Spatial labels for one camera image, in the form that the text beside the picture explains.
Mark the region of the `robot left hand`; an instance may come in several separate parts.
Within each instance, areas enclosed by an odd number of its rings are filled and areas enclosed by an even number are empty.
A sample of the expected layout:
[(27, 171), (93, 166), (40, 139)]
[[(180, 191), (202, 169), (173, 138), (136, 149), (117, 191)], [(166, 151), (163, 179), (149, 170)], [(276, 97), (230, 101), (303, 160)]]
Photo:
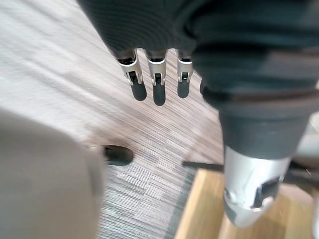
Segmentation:
[(237, 227), (272, 206), (311, 114), (319, 109), (316, 0), (81, 0), (121, 66), (133, 96), (147, 92), (137, 49), (145, 51), (153, 100), (165, 103), (166, 55), (177, 52), (177, 92), (193, 72), (219, 112), (224, 208)]

